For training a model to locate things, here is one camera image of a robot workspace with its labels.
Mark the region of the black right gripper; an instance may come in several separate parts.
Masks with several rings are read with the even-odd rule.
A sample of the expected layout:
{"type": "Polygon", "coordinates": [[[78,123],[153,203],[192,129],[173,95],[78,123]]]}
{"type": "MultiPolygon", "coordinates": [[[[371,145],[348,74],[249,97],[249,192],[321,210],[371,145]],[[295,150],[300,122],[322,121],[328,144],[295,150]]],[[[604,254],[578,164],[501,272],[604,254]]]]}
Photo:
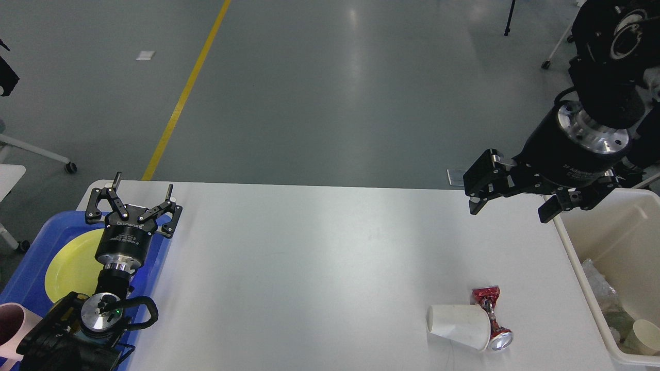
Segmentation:
{"type": "Polygon", "coordinates": [[[620,188],[611,167],[629,146],[627,130],[601,125],[580,102],[563,100],[514,158],[488,149],[464,173],[470,214],[478,214],[490,200],[520,193],[551,195],[538,208],[544,224],[564,211],[592,210],[620,188]]]}

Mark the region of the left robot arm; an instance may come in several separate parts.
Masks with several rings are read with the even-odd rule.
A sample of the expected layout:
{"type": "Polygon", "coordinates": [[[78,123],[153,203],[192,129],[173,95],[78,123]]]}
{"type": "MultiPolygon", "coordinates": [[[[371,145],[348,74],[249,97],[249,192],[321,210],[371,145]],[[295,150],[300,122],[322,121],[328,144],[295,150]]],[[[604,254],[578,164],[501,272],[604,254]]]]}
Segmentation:
{"type": "Polygon", "coordinates": [[[122,341],[125,334],[158,320],[157,305],[133,281],[143,268],[153,272],[153,238],[172,238],[183,207],[172,184],[151,208],[125,204],[117,193],[121,179],[118,172],[111,184],[93,188],[85,209],[85,223],[101,225],[94,291],[71,291],[56,301],[19,342],[21,370],[116,370],[135,350],[122,341]]]}

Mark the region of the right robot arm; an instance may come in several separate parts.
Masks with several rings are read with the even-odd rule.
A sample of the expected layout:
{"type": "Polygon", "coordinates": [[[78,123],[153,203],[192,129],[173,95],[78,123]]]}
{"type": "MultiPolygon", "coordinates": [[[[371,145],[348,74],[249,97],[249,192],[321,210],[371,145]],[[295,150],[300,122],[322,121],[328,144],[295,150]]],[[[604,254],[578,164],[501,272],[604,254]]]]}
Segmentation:
{"type": "Polygon", "coordinates": [[[464,174],[471,214],[499,197],[547,195],[542,223],[591,210],[658,163],[658,1],[586,1],[571,26],[572,85],[522,151],[488,149],[464,174]]]}

